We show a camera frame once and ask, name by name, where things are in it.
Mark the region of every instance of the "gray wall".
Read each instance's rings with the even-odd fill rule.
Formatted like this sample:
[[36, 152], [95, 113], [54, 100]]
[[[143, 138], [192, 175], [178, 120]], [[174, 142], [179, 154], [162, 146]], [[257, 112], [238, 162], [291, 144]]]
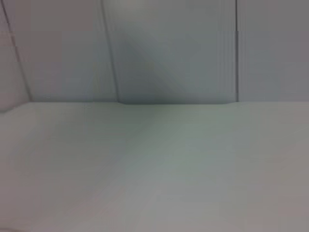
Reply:
[[5, 0], [34, 101], [115, 101], [99, 0]]
[[239, 0], [241, 101], [309, 101], [308, 12], [308, 0]]
[[3, 8], [0, 5], [0, 112], [28, 101]]
[[105, 0], [120, 101], [235, 101], [235, 3]]

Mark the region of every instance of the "white floor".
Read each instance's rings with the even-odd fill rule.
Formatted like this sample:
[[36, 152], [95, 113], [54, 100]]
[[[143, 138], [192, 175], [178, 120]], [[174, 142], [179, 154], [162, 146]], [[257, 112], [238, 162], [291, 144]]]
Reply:
[[0, 115], [0, 227], [308, 232], [309, 102], [25, 104]]

